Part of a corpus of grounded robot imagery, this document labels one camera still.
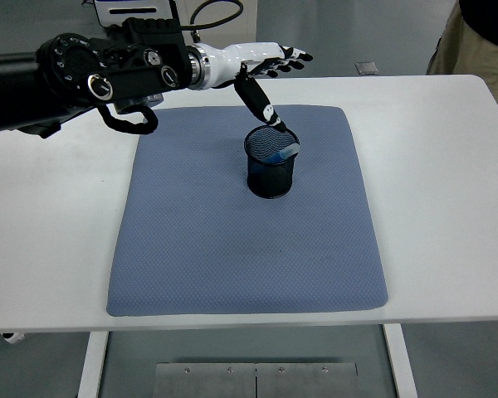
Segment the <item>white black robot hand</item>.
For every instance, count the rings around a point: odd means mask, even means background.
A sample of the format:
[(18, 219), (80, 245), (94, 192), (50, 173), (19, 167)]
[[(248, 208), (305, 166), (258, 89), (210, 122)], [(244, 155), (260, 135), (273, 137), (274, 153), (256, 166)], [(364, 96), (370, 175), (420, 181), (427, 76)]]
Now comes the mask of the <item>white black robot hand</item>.
[(280, 132), (287, 130), (256, 78), (276, 78), (281, 72), (301, 70), (313, 60), (312, 55), (275, 42), (242, 43), (224, 49), (207, 47), (205, 51), (210, 63), (209, 76), (203, 81), (205, 90), (231, 85), (258, 120)]

